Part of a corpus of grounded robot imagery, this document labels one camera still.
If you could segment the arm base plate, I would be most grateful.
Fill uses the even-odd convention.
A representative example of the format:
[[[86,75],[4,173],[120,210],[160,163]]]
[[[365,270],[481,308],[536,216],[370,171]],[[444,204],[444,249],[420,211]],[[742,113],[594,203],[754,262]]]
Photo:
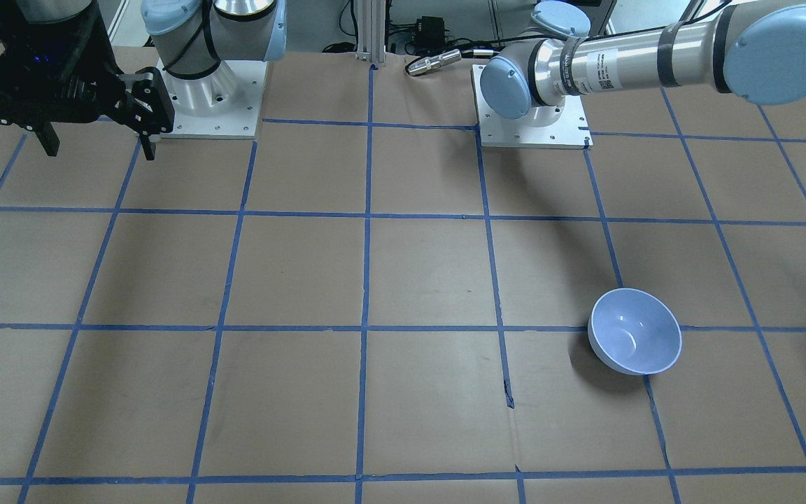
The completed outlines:
[[[164,73],[175,109],[176,139],[255,139],[271,64],[224,61],[210,76],[185,80]]]
[[[503,118],[482,95],[484,66],[472,67],[474,105],[481,146],[495,148],[585,149],[593,146],[591,129],[579,97],[566,96],[557,106],[538,106],[519,119]]]

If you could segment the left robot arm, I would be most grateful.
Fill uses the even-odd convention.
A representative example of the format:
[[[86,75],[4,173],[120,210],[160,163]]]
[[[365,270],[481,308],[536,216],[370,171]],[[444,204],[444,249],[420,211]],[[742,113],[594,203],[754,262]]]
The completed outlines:
[[[730,3],[704,20],[608,37],[533,34],[492,57],[477,83],[505,119],[568,96],[695,84],[789,104],[806,98],[806,2]]]

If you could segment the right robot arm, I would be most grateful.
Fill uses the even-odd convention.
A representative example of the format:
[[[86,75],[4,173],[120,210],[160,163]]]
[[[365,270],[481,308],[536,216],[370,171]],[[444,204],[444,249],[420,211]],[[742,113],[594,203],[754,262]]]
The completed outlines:
[[[144,1],[141,16],[159,66],[124,71],[96,1],[0,1],[0,125],[36,135],[55,156],[55,123],[111,118],[138,134],[147,160],[153,135],[176,112],[210,116],[242,90],[231,61],[281,60],[282,1]]]

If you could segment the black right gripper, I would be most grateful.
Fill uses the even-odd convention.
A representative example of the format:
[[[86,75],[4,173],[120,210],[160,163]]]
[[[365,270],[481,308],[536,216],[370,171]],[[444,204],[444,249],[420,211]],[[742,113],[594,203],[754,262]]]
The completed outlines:
[[[34,133],[55,157],[55,123],[101,117],[135,131],[153,162],[175,120],[160,71],[122,70],[96,1],[0,1],[0,124]]]

